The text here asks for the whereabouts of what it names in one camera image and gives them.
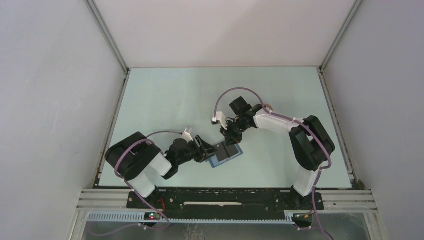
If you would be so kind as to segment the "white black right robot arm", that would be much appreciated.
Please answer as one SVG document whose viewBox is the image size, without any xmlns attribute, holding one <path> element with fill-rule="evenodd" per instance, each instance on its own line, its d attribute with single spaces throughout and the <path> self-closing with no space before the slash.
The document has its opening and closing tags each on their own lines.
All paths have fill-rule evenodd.
<svg viewBox="0 0 424 240">
<path fill-rule="evenodd" d="M 300 119 L 282 116 L 264 104 L 251 106 L 241 96 L 229 106 L 235 114 L 234 118 L 226 117 L 221 111 L 216 111 L 211 118 L 212 124 L 220 125 L 220 133 L 228 146 L 239 144 L 243 133 L 251 128 L 289 135 L 299 164 L 292 186 L 295 192 L 291 194 L 290 201 L 297 209 L 308 206 L 320 169 L 336 149 L 321 121 L 314 115 Z"/>
</svg>

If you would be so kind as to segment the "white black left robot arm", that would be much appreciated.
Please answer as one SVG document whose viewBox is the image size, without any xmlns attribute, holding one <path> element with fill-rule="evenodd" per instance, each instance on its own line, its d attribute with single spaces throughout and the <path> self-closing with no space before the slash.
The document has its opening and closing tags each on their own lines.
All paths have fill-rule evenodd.
<svg viewBox="0 0 424 240">
<path fill-rule="evenodd" d="M 110 147 L 105 154 L 115 175 L 139 194 L 138 201 L 145 208 L 153 208 L 158 202 L 157 186 L 147 171 L 168 180 L 178 173 L 181 165 L 190 161 L 203 163 L 217 152 L 216 147 L 199 135 L 191 136 L 188 132 L 180 135 L 168 150 L 162 151 L 151 139 L 136 132 Z"/>
</svg>

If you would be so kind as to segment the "black credit card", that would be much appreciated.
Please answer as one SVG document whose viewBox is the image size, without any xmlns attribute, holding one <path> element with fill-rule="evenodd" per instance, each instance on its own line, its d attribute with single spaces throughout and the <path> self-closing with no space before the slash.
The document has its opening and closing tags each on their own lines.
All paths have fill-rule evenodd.
<svg viewBox="0 0 424 240">
<path fill-rule="evenodd" d="M 215 153 L 218 162 L 223 162 L 228 159 L 228 155 L 226 153 L 226 148 L 223 145 L 219 145 L 217 147 L 217 151 Z"/>
<path fill-rule="evenodd" d="M 225 147 L 228 158 L 235 158 L 241 154 L 240 146 L 238 144 L 233 144 Z"/>
</svg>

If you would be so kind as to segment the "pink oval tray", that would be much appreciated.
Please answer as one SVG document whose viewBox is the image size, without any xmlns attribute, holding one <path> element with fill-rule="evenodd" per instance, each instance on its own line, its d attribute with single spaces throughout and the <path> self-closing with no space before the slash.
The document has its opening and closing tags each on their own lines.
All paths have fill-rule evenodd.
<svg viewBox="0 0 424 240">
<path fill-rule="evenodd" d="M 264 104 L 264 107 L 266 108 L 266 109 L 268 109 L 269 111 L 273 111 L 274 109 L 272 108 L 272 106 L 271 105 L 269 105 L 269 104 Z"/>
</svg>

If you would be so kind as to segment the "blue card holder wallet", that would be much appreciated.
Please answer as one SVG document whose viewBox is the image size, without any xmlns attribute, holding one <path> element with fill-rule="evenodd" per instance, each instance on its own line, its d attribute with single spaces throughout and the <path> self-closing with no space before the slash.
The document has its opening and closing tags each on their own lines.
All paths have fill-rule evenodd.
<svg viewBox="0 0 424 240">
<path fill-rule="evenodd" d="M 244 153 L 239 144 L 227 146 L 225 140 L 218 142 L 214 147 L 216 148 L 216 152 L 208 159 L 212 168 L 217 168 Z"/>
</svg>

